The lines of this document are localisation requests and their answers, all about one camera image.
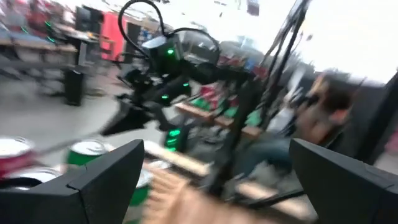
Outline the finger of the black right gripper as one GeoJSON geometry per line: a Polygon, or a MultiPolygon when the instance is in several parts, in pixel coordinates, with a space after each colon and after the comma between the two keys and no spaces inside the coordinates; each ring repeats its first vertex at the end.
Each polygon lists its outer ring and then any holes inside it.
{"type": "Polygon", "coordinates": [[[147,73],[142,73],[139,69],[131,69],[121,72],[118,80],[131,89],[130,93],[116,95],[118,100],[130,99],[133,102],[144,102],[145,93],[149,89],[149,77],[147,73]]]}
{"type": "Polygon", "coordinates": [[[100,129],[99,134],[111,136],[136,129],[144,129],[144,125],[154,118],[157,109],[155,103],[144,105],[120,103],[117,112],[100,129]]]}

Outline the green mat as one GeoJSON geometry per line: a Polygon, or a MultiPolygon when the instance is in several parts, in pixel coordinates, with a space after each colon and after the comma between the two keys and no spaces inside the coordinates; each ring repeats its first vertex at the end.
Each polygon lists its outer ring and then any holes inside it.
{"type": "MultiPolygon", "coordinates": [[[[204,111],[220,114],[224,118],[233,118],[238,110],[238,104],[235,98],[230,100],[229,103],[225,103],[224,100],[217,100],[216,98],[207,100],[201,96],[191,100],[190,104],[204,111]]],[[[254,110],[247,116],[246,125],[258,126],[261,120],[261,110],[254,110]]]]}

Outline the black pole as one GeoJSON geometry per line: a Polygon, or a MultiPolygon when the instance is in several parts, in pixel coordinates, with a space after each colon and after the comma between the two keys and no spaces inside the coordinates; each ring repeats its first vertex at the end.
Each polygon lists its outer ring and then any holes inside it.
{"type": "Polygon", "coordinates": [[[277,33],[272,45],[266,52],[260,65],[264,65],[266,60],[271,56],[275,50],[271,64],[268,69],[268,76],[262,84],[262,98],[257,110],[261,112],[260,122],[258,128],[267,128],[271,115],[269,110],[278,95],[278,83],[282,77],[282,73],[290,57],[293,44],[296,41],[299,30],[305,20],[308,7],[312,0],[295,0],[294,5],[290,9],[284,23],[277,33]]]}

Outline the orange red panel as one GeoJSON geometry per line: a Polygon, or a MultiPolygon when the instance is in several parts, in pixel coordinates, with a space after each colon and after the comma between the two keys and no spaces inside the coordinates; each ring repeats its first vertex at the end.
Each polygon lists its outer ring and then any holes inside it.
{"type": "Polygon", "coordinates": [[[110,54],[103,52],[102,59],[114,60],[118,54],[124,51],[125,40],[118,28],[118,14],[104,12],[104,21],[101,27],[100,47],[111,50],[110,54]]]}

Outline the wooden workbench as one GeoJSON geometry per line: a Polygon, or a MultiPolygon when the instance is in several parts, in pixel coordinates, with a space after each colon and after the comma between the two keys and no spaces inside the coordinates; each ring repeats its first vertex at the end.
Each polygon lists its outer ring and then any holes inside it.
{"type": "MultiPolygon", "coordinates": [[[[188,113],[192,116],[202,118],[205,121],[209,121],[210,123],[215,123],[224,128],[230,128],[233,123],[233,120],[231,118],[227,118],[225,116],[219,116],[216,118],[213,116],[213,113],[189,105],[188,103],[177,103],[174,105],[174,107],[179,112],[188,113]]],[[[254,139],[262,133],[261,128],[257,128],[254,126],[245,126],[241,131],[243,136],[246,136],[250,139],[254,139]]]]}

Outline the black computer tower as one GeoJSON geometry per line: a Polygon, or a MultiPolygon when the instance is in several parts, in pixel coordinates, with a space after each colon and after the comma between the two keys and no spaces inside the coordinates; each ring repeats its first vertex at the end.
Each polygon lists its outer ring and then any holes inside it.
{"type": "Polygon", "coordinates": [[[64,72],[64,97],[65,103],[71,106],[81,106],[83,99],[83,89],[85,74],[75,70],[66,70],[64,72]]]}

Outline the black computer green lights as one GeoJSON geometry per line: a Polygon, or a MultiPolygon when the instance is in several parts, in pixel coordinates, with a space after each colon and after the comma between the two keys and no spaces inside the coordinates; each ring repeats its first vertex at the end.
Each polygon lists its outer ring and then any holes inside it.
{"type": "Polygon", "coordinates": [[[188,136],[191,127],[188,124],[180,124],[164,134],[164,147],[168,151],[185,152],[187,150],[188,136]]]}

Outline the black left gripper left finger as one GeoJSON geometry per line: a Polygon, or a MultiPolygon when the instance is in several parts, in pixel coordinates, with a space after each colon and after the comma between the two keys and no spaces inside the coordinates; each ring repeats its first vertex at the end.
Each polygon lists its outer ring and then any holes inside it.
{"type": "Polygon", "coordinates": [[[143,161],[136,139],[46,182],[4,180],[0,224],[122,224],[143,161]]]}

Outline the black rig post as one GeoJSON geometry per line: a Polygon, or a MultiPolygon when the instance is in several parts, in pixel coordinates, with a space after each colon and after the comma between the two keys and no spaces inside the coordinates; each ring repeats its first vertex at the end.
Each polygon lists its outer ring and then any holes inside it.
{"type": "Polygon", "coordinates": [[[356,157],[367,164],[373,164],[374,151],[396,113],[398,104],[398,72],[385,85],[385,91],[386,94],[376,110],[375,117],[369,125],[369,131],[366,133],[356,157]]]}

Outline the green soda can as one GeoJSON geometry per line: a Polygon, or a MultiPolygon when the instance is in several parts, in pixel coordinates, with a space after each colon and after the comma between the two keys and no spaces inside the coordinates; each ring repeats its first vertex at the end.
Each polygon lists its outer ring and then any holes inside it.
{"type": "Polygon", "coordinates": [[[106,154],[108,151],[108,146],[102,141],[96,139],[82,140],[69,147],[67,164],[81,166],[106,154]]]}
{"type": "Polygon", "coordinates": [[[132,195],[129,204],[130,207],[136,207],[142,204],[146,200],[150,190],[150,183],[152,177],[153,177],[152,173],[149,172],[148,170],[146,169],[141,170],[139,180],[137,182],[136,188],[134,190],[134,193],[132,195]]]}

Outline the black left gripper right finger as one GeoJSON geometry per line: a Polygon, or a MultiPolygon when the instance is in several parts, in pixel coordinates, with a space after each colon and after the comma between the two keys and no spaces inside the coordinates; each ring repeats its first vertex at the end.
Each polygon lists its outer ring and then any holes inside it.
{"type": "Polygon", "coordinates": [[[398,224],[398,175],[301,139],[289,154],[321,224],[398,224]]]}

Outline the person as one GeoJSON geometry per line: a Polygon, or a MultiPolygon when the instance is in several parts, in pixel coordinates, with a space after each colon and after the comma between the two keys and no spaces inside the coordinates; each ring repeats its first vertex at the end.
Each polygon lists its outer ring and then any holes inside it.
{"type": "Polygon", "coordinates": [[[243,146],[234,166],[234,175],[245,179],[262,162],[291,171],[289,148],[293,139],[324,146],[346,123],[354,95],[352,91],[338,86],[336,81],[330,73],[319,75],[295,110],[294,132],[290,136],[262,133],[243,146]]]}

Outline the grey desk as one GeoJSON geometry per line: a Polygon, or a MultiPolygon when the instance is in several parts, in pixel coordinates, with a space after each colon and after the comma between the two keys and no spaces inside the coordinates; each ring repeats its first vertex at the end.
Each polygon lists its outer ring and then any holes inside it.
{"type": "MultiPolygon", "coordinates": [[[[36,36],[28,34],[13,33],[8,31],[0,31],[0,46],[3,47],[17,47],[28,50],[44,51],[44,52],[60,52],[60,53],[77,53],[77,49],[72,45],[58,45],[51,44],[45,40],[39,39],[36,36]]],[[[38,69],[66,69],[73,68],[74,61],[66,62],[32,62],[21,60],[0,60],[0,68],[38,68],[38,69]]]]}

